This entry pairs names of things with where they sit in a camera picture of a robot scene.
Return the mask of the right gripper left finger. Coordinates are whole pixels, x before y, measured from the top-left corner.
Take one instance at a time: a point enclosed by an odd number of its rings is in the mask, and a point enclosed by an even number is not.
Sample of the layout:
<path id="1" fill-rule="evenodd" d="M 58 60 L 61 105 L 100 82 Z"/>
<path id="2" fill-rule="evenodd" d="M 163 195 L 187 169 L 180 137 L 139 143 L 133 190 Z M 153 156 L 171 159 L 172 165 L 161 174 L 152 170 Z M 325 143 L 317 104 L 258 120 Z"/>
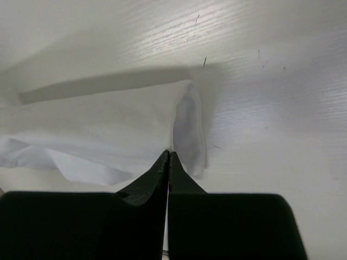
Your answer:
<path id="1" fill-rule="evenodd" d="M 7 192 L 1 259 L 161 259 L 169 152 L 118 192 Z"/>

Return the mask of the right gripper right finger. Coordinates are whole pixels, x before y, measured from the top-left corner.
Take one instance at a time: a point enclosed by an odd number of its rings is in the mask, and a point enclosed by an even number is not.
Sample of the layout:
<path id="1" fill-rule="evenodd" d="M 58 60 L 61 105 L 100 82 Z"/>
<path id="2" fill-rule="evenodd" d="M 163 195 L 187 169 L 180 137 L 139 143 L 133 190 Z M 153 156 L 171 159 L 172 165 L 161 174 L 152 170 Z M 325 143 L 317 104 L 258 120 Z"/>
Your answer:
<path id="1" fill-rule="evenodd" d="M 294 214 L 278 194 L 208 193 L 170 154 L 171 259 L 307 259 Z"/>

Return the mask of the white skirt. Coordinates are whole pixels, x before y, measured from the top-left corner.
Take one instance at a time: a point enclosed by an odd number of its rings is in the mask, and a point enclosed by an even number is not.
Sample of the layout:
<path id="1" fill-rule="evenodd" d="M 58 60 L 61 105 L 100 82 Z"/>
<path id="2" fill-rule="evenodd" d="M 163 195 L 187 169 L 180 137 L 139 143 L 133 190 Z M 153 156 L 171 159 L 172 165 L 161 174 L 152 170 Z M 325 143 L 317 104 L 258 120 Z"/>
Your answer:
<path id="1" fill-rule="evenodd" d="M 201 99 L 192 81 L 1 109 L 1 166 L 59 170 L 70 181 L 115 185 L 164 152 L 203 173 Z"/>

